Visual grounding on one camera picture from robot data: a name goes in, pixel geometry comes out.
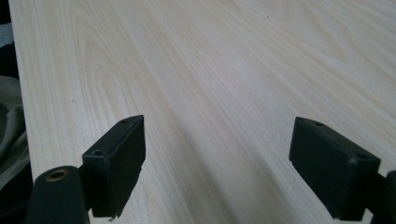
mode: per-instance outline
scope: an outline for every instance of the wood grain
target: wood grain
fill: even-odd
[[[392,0],[10,6],[34,176],[145,115],[147,160],[114,223],[337,223],[288,160],[296,116],[396,168]]]

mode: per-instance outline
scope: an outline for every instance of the light wood surface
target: light wood surface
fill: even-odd
[[[145,115],[147,160],[114,223],[338,223],[288,159],[296,116],[396,169],[393,0],[10,6],[34,177]]]

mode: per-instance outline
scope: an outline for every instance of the wooden board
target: wooden board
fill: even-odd
[[[145,115],[147,160],[114,223],[337,223],[288,160],[296,116],[396,168],[394,1],[10,6],[34,177]]]

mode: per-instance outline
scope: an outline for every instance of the wooden table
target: wooden table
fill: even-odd
[[[10,6],[34,177],[145,115],[147,160],[114,223],[337,223],[288,160],[296,116],[396,169],[395,1]]]

